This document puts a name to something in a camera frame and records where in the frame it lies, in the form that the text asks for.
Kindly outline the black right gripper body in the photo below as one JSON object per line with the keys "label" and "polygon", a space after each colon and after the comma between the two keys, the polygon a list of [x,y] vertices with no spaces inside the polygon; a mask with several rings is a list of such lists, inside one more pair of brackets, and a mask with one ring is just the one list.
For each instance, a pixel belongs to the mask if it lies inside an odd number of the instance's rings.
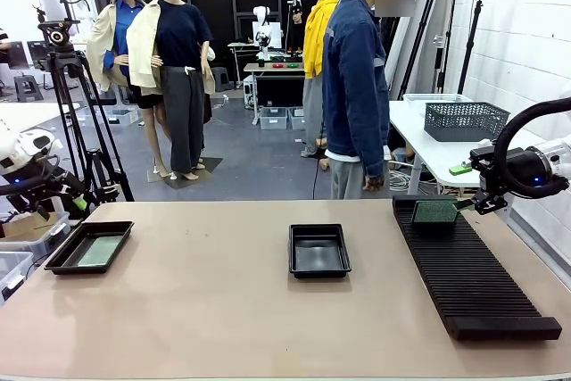
{"label": "black right gripper body", "polygon": [[485,170],[485,190],[496,195],[547,197],[558,193],[558,180],[546,157],[536,148],[508,150],[503,157],[492,150]]}

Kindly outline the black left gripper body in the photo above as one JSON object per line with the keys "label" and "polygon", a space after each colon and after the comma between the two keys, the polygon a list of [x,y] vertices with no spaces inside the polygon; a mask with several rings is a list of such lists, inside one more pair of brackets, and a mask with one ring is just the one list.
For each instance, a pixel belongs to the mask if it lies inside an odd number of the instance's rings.
{"label": "black left gripper body", "polygon": [[20,190],[18,193],[13,191],[5,195],[6,199],[16,211],[37,211],[39,209],[55,211],[54,203],[52,202],[52,188],[50,187],[52,173],[19,170],[3,175],[7,186],[19,185],[35,178],[41,178],[42,181],[31,189]]}

